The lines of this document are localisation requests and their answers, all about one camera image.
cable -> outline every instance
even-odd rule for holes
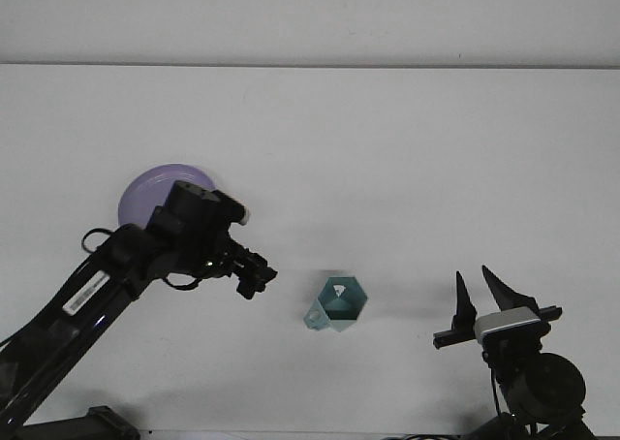
[[[433,433],[416,433],[403,437],[388,437],[383,440],[458,440],[460,435],[438,435]]]
[[[163,278],[162,280],[164,280],[164,283],[168,285],[169,287],[172,287],[175,290],[180,290],[181,292],[189,292],[190,290],[196,290],[202,282],[201,278],[197,278],[193,282],[188,283],[187,285],[174,285],[168,280],[167,277]]]
[[[81,249],[86,251],[88,254],[93,254],[95,252],[94,249],[90,250],[86,246],[86,240],[88,239],[89,236],[91,236],[93,234],[104,234],[104,235],[110,236],[110,235],[112,235],[112,230],[108,230],[108,229],[92,229],[92,230],[89,230],[88,232],[86,232],[86,235],[84,235],[81,238]]]

teal cup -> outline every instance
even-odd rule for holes
[[[329,277],[303,322],[312,330],[331,327],[342,331],[357,320],[367,301],[355,277]]]

white table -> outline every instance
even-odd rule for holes
[[[591,428],[617,432],[619,103],[614,71],[1,66],[2,334],[167,162],[247,204],[232,235],[280,272],[250,302],[229,279],[153,284],[33,421],[107,404],[154,430],[468,431],[493,416],[480,347],[431,340],[457,269],[496,310],[486,264],[564,307],[544,348],[584,374]],[[366,309],[310,331],[335,270]]]

hexagonal cup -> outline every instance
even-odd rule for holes
[[[329,277],[303,321],[308,329],[342,331],[357,320],[367,301],[355,277]]]

black cable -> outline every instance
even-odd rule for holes
[[[403,437],[387,437],[383,440],[458,440],[460,435],[438,435],[433,433],[416,433]]]
[[[501,418],[502,410],[500,409],[500,399],[497,396],[497,387],[495,385],[495,370],[491,369],[491,387],[493,388],[493,402],[495,403],[495,411],[497,416]]]
[[[175,290],[180,290],[181,292],[189,292],[191,290],[196,290],[202,282],[201,278],[197,278],[193,282],[188,283],[187,285],[174,285],[168,280],[167,277],[163,278],[162,280],[164,280],[164,283],[166,283],[166,285],[168,285],[169,287],[172,287]]]
[[[93,254],[95,252],[95,250],[90,250],[86,246],[86,240],[88,239],[89,236],[91,236],[93,234],[104,234],[104,235],[110,236],[110,235],[112,235],[112,230],[108,230],[108,229],[92,229],[92,230],[89,230],[88,232],[86,232],[86,235],[84,235],[81,238],[81,249],[86,251],[88,254]]]

